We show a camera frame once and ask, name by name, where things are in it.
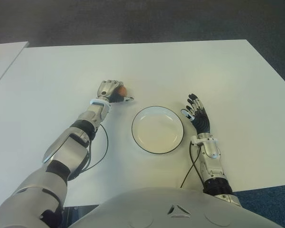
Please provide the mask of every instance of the gray carpet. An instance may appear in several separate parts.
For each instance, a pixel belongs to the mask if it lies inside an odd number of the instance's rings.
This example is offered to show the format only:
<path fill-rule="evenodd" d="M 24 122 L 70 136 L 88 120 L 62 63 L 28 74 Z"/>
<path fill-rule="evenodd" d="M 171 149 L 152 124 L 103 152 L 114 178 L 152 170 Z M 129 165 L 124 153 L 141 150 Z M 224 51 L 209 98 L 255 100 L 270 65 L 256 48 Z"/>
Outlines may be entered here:
<path fill-rule="evenodd" d="M 247 39 L 285 80 L 285 0 L 0 0 L 0 43 L 217 39 Z"/>
<path fill-rule="evenodd" d="M 285 227 L 285 185 L 236 192 L 242 207 Z"/>

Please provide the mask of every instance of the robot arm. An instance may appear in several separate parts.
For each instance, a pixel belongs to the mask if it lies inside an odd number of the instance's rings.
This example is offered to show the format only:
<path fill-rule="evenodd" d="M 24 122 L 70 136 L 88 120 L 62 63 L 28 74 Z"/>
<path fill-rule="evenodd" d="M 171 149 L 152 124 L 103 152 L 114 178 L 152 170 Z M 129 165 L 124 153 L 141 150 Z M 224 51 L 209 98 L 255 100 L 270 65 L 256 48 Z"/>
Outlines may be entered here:
<path fill-rule="evenodd" d="M 60 225 L 67 181 L 76 178 L 87 163 L 87 146 L 109 112 L 110 103 L 133 100 L 125 95 L 122 82 L 101 83 L 98 98 L 92 99 L 88 109 L 48 148 L 42 167 L 29 175 L 0 206 L 0 228 Z"/>
<path fill-rule="evenodd" d="M 210 134 L 210 123 L 202 102 L 194 94 L 190 94 L 187 101 L 191 107 L 186 106 L 187 109 L 182 109 L 181 112 L 190 119 L 197 131 L 197 136 L 192 136 L 190 143 L 200 149 L 199 162 L 204 193 L 240 206 L 224 174 L 217 139 Z"/>

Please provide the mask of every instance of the egg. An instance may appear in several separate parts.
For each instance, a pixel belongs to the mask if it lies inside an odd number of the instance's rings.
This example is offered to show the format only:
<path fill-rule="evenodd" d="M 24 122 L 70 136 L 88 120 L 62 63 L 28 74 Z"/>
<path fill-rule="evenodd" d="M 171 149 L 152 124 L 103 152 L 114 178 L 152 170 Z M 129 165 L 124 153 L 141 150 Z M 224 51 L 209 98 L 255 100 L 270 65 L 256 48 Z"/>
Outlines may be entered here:
<path fill-rule="evenodd" d="M 124 86 L 120 87 L 117 92 L 120 96 L 127 96 L 127 89 Z"/>

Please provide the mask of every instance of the white table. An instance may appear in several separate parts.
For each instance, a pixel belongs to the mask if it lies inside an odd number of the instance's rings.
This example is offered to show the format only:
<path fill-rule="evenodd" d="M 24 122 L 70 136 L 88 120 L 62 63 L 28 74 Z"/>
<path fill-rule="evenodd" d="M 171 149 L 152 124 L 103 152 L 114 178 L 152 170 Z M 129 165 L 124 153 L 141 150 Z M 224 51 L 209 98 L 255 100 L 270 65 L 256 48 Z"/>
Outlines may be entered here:
<path fill-rule="evenodd" d="M 0 44 L 0 79 L 28 42 Z"/>
<path fill-rule="evenodd" d="M 179 187 L 196 131 L 180 113 L 187 95 L 204 103 L 234 191 L 285 185 L 285 82 L 246 40 L 31 47 L 0 82 L 0 204 L 35 169 L 48 146 L 96 96 L 104 79 L 124 81 L 131 104 L 113 104 L 104 121 L 106 158 L 68 183 L 65 206 L 99 204 L 120 192 Z M 185 136 L 165 155 L 145 152 L 131 134 L 141 109 L 177 113 Z M 105 150 L 100 130 L 95 162 Z M 185 188 L 201 189 L 194 171 Z"/>

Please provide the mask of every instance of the wire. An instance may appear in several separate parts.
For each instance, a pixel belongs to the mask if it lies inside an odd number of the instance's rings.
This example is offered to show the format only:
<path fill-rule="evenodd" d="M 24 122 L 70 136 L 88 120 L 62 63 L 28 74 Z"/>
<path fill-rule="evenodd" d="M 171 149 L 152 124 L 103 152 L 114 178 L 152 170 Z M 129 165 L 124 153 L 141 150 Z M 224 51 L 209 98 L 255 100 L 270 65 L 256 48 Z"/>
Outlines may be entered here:
<path fill-rule="evenodd" d="M 193 162 L 192 153 L 191 153 L 191 145 L 192 145 L 192 143 L 190 142 L 190 145 L 189 145 L 190 159 L 191 159 L 191 161 L 192 161 L 192 164 L 193 164 L 193 167 L 194 167 L 196 173 L 197 173 L 198 176 L 199 176 L 199 179 L 200 179 L 201 184 L 204 186 L 204 181 L 203 181 L 203 179 L 202 179 L 202 177 L 201 177 L 201 175 L 200 175 L 200 172 L 198 171 L 198 169 L 197 169 L 196 166 L 195 166 L 195 162 L 196 162 L 197 159 Z"/>
<path fill-rule="evenodd" d="M 198 160 L 199 155 L 200 155 L 201 147 L 199 146 L 198 156 L 196 157 L 195 160 L 193 160 L 193 157 L 192 157 L 192 154 L 191 154 L 191 145 L 193 145 L 193 144 L 190 142 L 190 144 L 189 144 L 189 153 L 190 153 L 190 159 L 191 159 L 191 161 L 192 161 L 192 165 L 191 165 L 190 169 L 188 170 L 188 172 L 187 172 L 187 174 L 186 174 L 184 180 L 182 181 L 180 188 L 182 188 L 182 186 L 184 185 L 184 183 L 185 183 L 185 181 L 186 181 L 186 178 L 188 177 L 188 175 L 189 175 L 189 173 L 190 173 L 190 171 L 192 170 L 193 167 L 195 168 L 195 171 L 197 172 L 197 174 L 198 174 L 198 176 L 199 176 L 199 178 L 200 178 L 202 184 L 204 185 L 204 182 L 203 182 L 203 180 L 202 180 L 202 178 L 201 178 L 201 176 L 200 176 L 200 173 L 199 173 L 199 171 L 197 170 L 197 168 L 196 168 L 196 166 L 195 166 L 195 163 L 196 163 L 196 161 Z"/>
<path fill-rule="evenodd" d="M 104 132 L 105 132 L 105 135 L 106 135 L 106 150 L 105 150 L 105 153 L 104 153 L 104 155 L 102 156 L 102 158 L 97 162 L 97 163 L 95 163 L 94 165 L 92 165 L 91 167 L 89 167 L 89 165 L 90 165 L 90 163 L 91 163 L 91 145 L 92 145 L 92 143 L 91 143 L 91 141 L 92 140 L 90 140 L 90 143 L 89 143 L 89 160 L 88 160 L 88 163 L 87 163 L 87 165 L 85 166 L 85 168 L 83 168 L 82 170 L 81 170 L 81 173 L 83 173 L 83 172 L 85 172 L 85 171 L 87 171 L 87 170 L 89 170 L 89 169 L 91 169 L 91 168 L 93 168 L 93 167 L 95 167 L 98 163 L 100 163 L 104 158 L 105 158 L 105 156 L 106 156 L 106 154 L 107 154 L 107 152 L 108 152 L 108 148 L 109 148 L 109 138 L 108 138 L 108 133 L 106 132 L 106 130 L 105 130 L 105 128 L 102 126 L 102 125 L 100 125 L 102 128 L 103 128 L 103 130 L 104 130 Z"/>

